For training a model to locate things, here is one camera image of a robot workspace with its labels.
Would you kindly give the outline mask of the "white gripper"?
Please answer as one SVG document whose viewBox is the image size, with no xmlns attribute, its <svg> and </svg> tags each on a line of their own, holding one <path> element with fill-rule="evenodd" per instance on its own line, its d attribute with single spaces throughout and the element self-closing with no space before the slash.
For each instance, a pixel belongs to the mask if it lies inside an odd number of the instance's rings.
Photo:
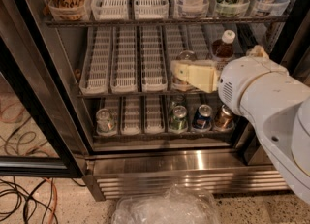
<svg viewBox="0 0 310 224">
<path fill-rule="evenodd" d="M 229 62 L 221 75 L 213 60 L 173 60 L 170 70 L 176 78 L 200 91 L 212 93 L 218 87 L 221 101 L 234 114 L 241 115 L 240 101 L 243 93 L 256 79 L 273 72 L 285 76 L 288 74 L 285 67 L 269 59 L 262 46 L 255 45 L 250 54 L 255 57 L 244 56 Z"/>
</svg>

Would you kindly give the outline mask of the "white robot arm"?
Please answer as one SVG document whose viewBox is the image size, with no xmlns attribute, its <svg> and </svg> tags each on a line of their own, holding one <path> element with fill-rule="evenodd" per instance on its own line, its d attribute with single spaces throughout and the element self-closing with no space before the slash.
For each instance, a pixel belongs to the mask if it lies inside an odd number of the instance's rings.
<svg viewBox="0 0 310 224">
<path fill-rule="evenodd" d="M 173 60 L 172 74 L 221 101 L 254 127 L 272 164 L 293 192 L 310 203 L 310 87 L 256 45 L 219 71 L 212 60 Z"/>
</svg>

